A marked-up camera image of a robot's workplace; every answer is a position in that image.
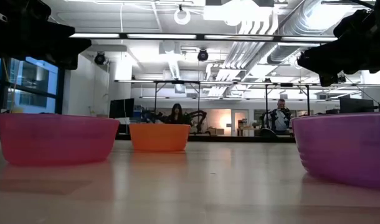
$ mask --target orange bowl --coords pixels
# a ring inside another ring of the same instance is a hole
[[[183,124],[131,124],[130,135],[136,151],[184,151],[189,129]]]

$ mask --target wooden floor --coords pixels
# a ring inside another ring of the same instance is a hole
[[[0,224],[380,223],[380,192],[309,177],[295,144],[190,142],[187,153],[23,168],[0,152]]]

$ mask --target dark hair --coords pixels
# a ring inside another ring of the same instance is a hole
[[[174,117],[175,117],[175,109],[176,108],[179,109],[178,119],[182,119],[183,111],[182,111],[182,106],[179,103],[175,103],[172,107],[172,112],[171,112],[172,119],[174,119]]]

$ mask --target man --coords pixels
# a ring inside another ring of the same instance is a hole
[[[287,134],[287,129],[290,125],[291,112],[285,107],[285,100],[277,101],[277,109],[269,112],[267,115],[269,120],[269,128],[276,134]]]

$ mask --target pillar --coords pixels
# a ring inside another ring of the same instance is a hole
[[[115,80],[131,80],[132,64],[125,59],[110,64],[110,85],[108,87],[108,101],[129,99],[131,83],[119,83]],[[121,124],[129,124],[129,118],[117,118]]]

